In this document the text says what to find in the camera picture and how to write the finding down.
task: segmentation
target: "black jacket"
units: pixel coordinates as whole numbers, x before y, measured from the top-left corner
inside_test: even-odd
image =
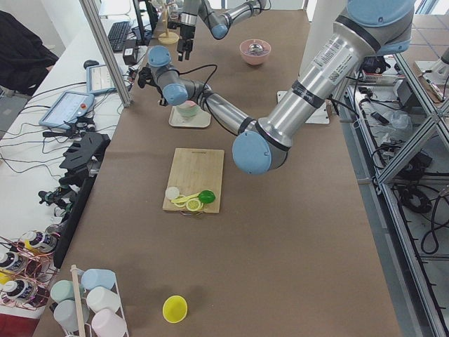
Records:
[[[32,95],[58,57],[11,14],[0,11],[0,85]]]

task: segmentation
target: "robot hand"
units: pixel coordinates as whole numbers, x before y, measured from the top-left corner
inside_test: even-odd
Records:
[[[257,121],[209,86],[182,79],[165,47],[149,51],[149,68],[169,104],[193,100],[209,111],[236,134],[232,147],[236,165],[246,173],[261,174],[284,163],[296,131],[362,59],[408,48],[413,11],[413,0],[349,0],[328,43],[273,111]]]
[[[179,23],[181,39],[177,43],[178,60],[190,58],[194,47],[196,19],[198,16],[209,28],[213,37],[223,39],[229,28],[251,16],[256,16],[265,11],[267,0],[250,0],[237,8],[231,9],[221,15],[217,15],[210,7],[208,0],[185,0]]]

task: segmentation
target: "bowl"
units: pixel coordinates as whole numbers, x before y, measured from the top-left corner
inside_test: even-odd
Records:
[[[257,45],[262,47],[262,50],[257,49]],[[268,42],[259,39],[245,40],[240,44],[240,55],[243,60],[249,65],[261,65],[268,60],[268,56],[272,51],[272,47]]]

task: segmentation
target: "black keyboard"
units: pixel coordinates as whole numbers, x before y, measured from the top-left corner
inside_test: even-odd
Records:
[[[115,53],[123,50],[123,44],[125,43],[126,36],[128,35],[130,25],[131,23],[129,21],[114,22],[112,24],[107,38],[111,44],[112,51]]]

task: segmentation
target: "wooden cutting board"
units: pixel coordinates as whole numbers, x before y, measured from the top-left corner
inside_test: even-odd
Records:
[[[181,194],[191,195],[202,190],[211,190],[215,201],[204,205],[203,212],[218,213],[222,193],[224,150],[175,149],[167,187],[176,186]],[[186,211],[180,209],[163,196],[164,211]]]

